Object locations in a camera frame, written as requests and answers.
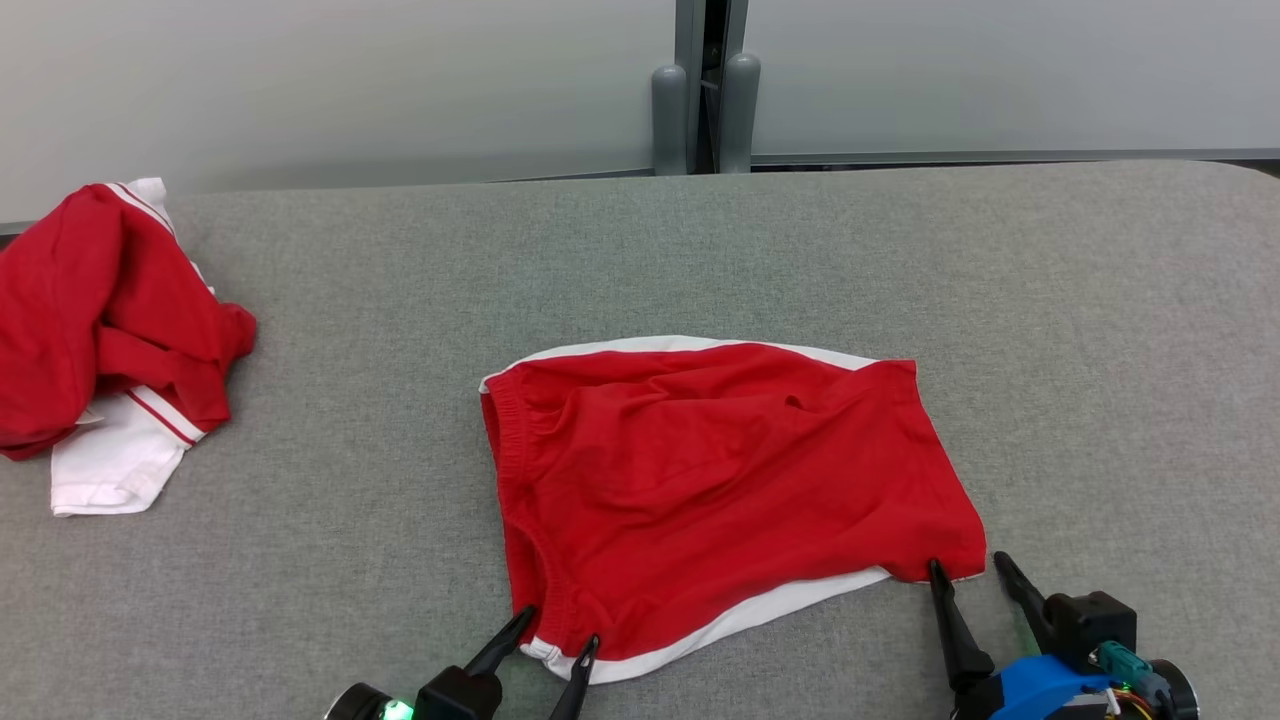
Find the gray fabric surface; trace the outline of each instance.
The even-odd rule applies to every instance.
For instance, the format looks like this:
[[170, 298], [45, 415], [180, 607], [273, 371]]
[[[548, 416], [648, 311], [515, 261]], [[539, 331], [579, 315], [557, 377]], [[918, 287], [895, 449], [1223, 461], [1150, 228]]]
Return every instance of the gray fabric surface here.
[[[0, 464], [0, 717], [319, 717], [411, 697], [508, 616], [476, 384], [684, 333], [914, 357], [1002, 548], [1139, 610], [1207, 717], [1280, 705], [1280, 182], [1115, 163], [177, 199], [260, 320], [234, 420], [156, 505], [54, 519]], [[993, 571], [963, 583], [1005, 664]], [[503, 669], [500, 717], [561, 682]], [[593, 689], [586, 717], [945, 717], [928, 592], [886, 582]]]

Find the blue robot part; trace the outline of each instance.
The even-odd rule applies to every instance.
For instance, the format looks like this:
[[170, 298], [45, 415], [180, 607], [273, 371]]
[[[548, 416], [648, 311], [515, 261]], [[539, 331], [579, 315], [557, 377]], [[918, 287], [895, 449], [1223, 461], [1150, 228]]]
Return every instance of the blue robot part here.
[[952, 720], [1199, 720], [1196, 693], [1181, 671], [1137, 656], [1133, 609], [1103, 592], [1046, 600], [1007, 553], [993, 560], [1043, 655], [997, 673], [960, 615], [942, 564], [931, 561], [942, 656], [956, 698]]

